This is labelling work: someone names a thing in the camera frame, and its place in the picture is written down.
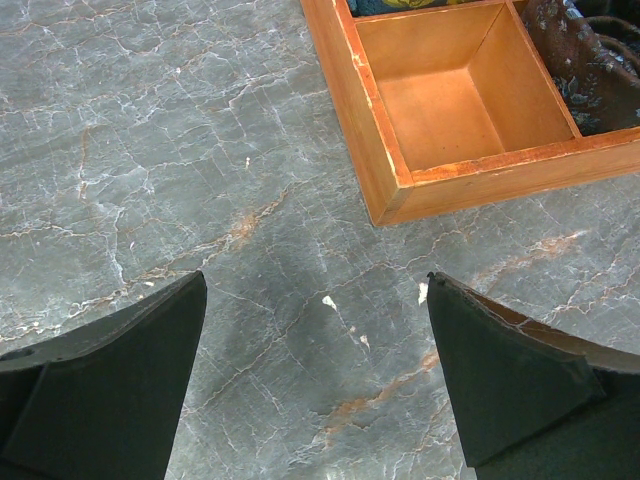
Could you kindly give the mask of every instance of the black object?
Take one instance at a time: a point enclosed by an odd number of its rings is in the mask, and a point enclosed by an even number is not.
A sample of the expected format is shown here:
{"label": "black object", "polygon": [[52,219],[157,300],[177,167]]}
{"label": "black object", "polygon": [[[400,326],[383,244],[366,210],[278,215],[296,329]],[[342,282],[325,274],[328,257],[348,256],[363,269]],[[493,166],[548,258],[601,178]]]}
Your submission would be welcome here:
{"label": "black object", "polygon": [[430,274],[429,315],[479,480],[640,479],[640,356]]}
{"label": "black object", "polygon": [[0,479],[164,479],[206,292],[195,272],[0,357]]}

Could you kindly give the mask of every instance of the gray marble table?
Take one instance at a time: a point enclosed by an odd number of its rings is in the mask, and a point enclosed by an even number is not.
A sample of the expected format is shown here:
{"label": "gray marble table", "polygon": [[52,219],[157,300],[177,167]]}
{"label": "gray marble table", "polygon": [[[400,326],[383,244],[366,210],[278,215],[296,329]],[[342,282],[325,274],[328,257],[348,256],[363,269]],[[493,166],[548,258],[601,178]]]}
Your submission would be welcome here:
{"label": "gray marble table", "polygon": [[640,178],[373,228],[296,0],[0,0],[0,145],[0,353],[203,270],[168,480],[473,479],[430,270],[640,353]]}

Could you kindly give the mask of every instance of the wooden box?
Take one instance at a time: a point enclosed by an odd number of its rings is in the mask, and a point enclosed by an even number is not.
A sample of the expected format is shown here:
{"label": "wooden box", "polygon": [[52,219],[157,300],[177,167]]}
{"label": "wooden box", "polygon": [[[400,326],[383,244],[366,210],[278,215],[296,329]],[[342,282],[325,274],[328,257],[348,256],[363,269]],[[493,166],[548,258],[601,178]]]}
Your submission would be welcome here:
{"label": "wooden box", "polygon": [[359,18],[301,2],[376,225],[640,170],[640,127],[580,135],[523,1]]}

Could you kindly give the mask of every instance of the dark patterned fabric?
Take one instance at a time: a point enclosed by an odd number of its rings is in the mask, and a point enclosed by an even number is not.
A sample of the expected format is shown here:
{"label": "dark patterned fabric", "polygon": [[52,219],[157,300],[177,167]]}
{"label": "dark patterned fabric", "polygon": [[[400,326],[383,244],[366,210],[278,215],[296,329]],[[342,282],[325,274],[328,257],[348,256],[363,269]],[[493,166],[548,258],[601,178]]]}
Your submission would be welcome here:
{"label": "dark patterned fabric", "polygon": [[474,0],[347,0],[354,15],[380,15],[425,7],[457,5]]}
{"label": "dark patterned fabric", "polygon": [[583,135],[640,125],[640,0],[530,0],[522,18]]}

